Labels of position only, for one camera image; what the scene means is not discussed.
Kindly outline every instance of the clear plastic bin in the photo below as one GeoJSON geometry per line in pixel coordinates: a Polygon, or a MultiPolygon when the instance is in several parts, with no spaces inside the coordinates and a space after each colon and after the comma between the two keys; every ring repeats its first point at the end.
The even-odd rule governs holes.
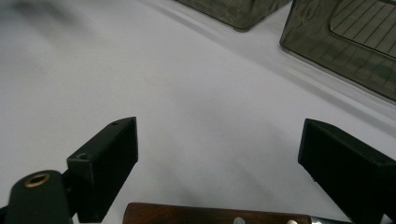
{"type": "Polygon", "coordinates": [[[280,44],[396,101],[396,0],[294,0],[280,44]]]}
{"type": "Polygon", "coordinates": [[[175,0],[231,25],[240,32],[287,4],[290,0],[175,0]]]}

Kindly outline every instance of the plastic container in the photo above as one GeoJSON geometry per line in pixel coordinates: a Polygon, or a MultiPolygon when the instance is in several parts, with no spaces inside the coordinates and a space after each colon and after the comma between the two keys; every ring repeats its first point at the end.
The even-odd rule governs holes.
{"type": "Polygon", "coordinates": [[[280,44],[396,101],[396,0],[294,0],[280,44]]]}
{"type": "Polygon", "coordinates": [[[290,0],[175,0],[206,15],[231,25],[240,32],[248,31],[259,21],[290,0]]]}

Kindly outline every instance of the wooden knife handle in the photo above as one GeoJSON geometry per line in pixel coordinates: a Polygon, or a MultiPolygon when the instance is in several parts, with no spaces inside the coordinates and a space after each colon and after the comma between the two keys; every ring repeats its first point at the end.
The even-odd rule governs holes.
{"type": "Polygon", "coordinates": [[[123,224],[312,224],[306,215],[130,203],[123,224]]]}

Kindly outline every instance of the white table surface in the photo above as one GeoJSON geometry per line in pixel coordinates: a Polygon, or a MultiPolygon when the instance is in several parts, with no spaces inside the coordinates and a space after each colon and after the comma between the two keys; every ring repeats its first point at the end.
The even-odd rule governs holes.
{"type": "Polygon", "coordinates": [[[347,220],[297,162],[306,118],[396,159],[395,105],[280,48],[290,4],[241,34],[170,0],[44,1],[0,7],[0,206],[126,117],[140,158],[103,223],[131,202],[347,220]]]}

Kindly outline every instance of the screw hole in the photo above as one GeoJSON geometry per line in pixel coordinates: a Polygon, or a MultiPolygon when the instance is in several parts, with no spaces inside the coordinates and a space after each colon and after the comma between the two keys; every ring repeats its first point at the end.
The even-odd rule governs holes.
{"type": "Polygon", "coordinates": [[[34,175],[30,177],[28,180],[26,180],[24,186],[26,188],[35,188],[46,183],[49,179],[50,179],[49,174],[34,175]]]}
{"type": "Polygon", "coordinates": [[[77,157],[77,159],[84,160],[84,161],[90,158],[90,156],[87,153],[78,154],[76,157],[77,157]]]}

